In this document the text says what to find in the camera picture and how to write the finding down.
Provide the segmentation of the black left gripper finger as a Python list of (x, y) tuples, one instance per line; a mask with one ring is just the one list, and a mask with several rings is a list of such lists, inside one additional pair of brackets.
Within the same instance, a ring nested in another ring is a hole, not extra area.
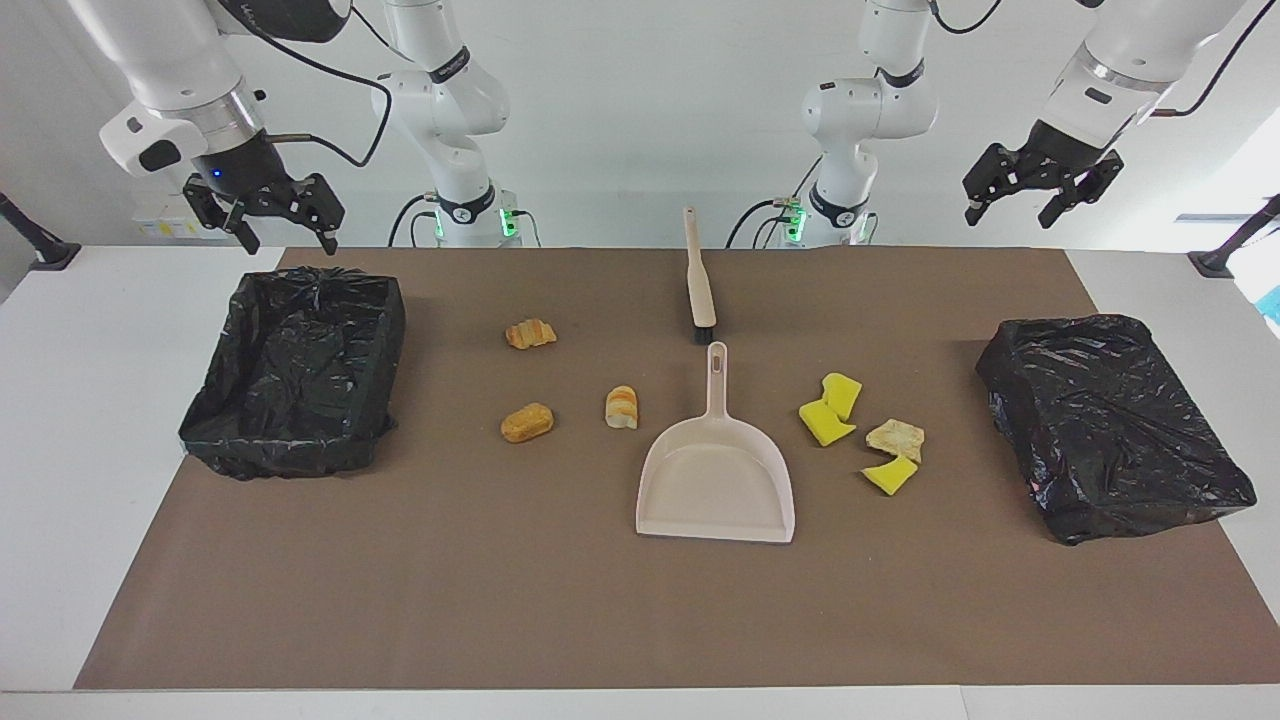
[(1070, 170), (1061, 165), (1052, 165), (1044, 170), (1050, 181), (1048, 188), (1059, 192), (1039, 210), (1039, 225), (1048, 229), (1064, 213), (1075, 206), (1098, 202), (1123, 168), (1124, 160), (1120, 154), (1110, 150), (1084, 170)]
[(963, 178), (968, 199), (964, 217), (969, 227), (977, 225), (997, 200), (1027, 190), (1034, 173), (1034, 151), (991, 143)]

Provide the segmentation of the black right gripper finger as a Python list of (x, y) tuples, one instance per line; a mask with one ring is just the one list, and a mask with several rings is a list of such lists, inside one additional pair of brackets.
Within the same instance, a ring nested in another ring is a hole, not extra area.
[(285, 176), (275, 183), (275, 201), (279, 218), (311, 231), (326, 255), (337, 254), (346, 208), (323, 174)]
[(259, 251), (260, 240), (244, 219), (246, 209), (241, 199), (223, 197), (200, 174), (188, 176), (183, 184), (183, 196), (197, 222), (205, 229), (221, 231), (224, 234), (234, 236), (250, 255)]

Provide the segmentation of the beige bread chunk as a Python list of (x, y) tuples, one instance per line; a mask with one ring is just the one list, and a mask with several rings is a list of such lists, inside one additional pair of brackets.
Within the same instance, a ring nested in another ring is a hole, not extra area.
[(888, 419), (867, 433), (865, 443), (869, 448), (893, 457), (905, 457), (919, 465), (923, 462), (922, 450), (925, 443), (925, 430), (910, 423)]

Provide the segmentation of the beige brush with black bristles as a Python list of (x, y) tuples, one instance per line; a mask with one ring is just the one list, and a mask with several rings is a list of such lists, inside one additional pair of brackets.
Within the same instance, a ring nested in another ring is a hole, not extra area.
[(684, 209), (684, 232), (687, 251), (686, 286), (692, 315), (692, 340), (698, 345), (709, 346), (716, 338), (717, 315), (710, 279), (701, 258), (696, 210), (692, 206)]

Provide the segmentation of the beige plastic dustpan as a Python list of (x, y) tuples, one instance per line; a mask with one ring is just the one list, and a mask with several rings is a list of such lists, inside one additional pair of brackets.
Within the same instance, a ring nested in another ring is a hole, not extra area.
[(794, 488), (778, 445), (730, 415), (730, 351), (707, 348), (707, 409), (666, 428), (646, 451), (634, 527), (640, 536), (788, 544)]

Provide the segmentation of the open bin with black liner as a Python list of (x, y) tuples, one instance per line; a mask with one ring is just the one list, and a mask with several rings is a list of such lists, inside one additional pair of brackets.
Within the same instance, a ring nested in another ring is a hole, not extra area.
[(338, 266), (242, 275), (178, 429), (186, 452), (237, 480), (371, 466), (396, 424), (404, 332), (392, 275)]

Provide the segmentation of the bin covered with black bag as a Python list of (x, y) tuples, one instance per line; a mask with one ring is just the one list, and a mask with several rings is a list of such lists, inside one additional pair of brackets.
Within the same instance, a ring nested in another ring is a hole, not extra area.
[(1061, 544), (1152, 536), (1257, 505), (1253, 482), (1133, 316), (1001, 322), (975, 373)]

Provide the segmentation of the white box with yellow label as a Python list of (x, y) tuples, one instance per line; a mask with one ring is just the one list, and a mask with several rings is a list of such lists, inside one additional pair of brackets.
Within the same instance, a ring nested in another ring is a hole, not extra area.
[(148, 197), (134, 202), (132, 222), (148, 240), (201, 240), (205, 228), (177, 196)]

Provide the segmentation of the brown oval bread roll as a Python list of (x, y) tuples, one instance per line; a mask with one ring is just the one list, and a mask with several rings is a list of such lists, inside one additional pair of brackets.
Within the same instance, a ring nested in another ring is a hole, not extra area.
[(508, 443), (522, 443), (545, 434), (556, 424), (549, 406), (531, 402), (512, 411), (500, 421), (500, 434)]

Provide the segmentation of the brown table mat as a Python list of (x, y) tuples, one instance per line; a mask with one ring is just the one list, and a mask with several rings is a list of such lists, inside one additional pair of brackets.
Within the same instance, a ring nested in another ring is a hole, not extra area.
[[(396, 429), (365, 471), (238, 482), (187, 459), (79, 689), (1280, 682), (1280, 626), (1217, 524), (1057, 543), (975, 364), (1001, 322), (1082, 316), (1064, 252), (712, 251), (730, 411), (781, 448), (790, 544), (639, 536), (643, 460), (705, 407), (675, 250), (343, 249), (398, 278)], [(517, 350), (527, 318), (558, 341)], [(863, 383), (820, 447), (797, 409)], [(605, 396), (637, 393), (637, 429)], [(541, 402), (554, 427), (508, 443)], [(867, 433), (925, 430), (893, 460)]]

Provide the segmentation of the black stand post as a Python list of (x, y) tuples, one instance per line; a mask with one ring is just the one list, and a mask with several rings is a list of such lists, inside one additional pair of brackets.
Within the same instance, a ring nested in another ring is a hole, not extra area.
[(67, 269), (82, 250), (81, 243), (67, 242), (27, 217), (4, 192), (0, 192), (0, 217), (26, 240), (35, 251), (32, 272)]
[(1189, 251), (1187, 259), (1204, 278), (1233, 279), (1234, 274), (1228, 268), (1231, 255), (1243, 249), (1261, 231), (1272, 225), (1277, 217), (1280, 217), (1280, 193), (1271, 196), (1258, 211), (1243, 220), (1216, 249)]

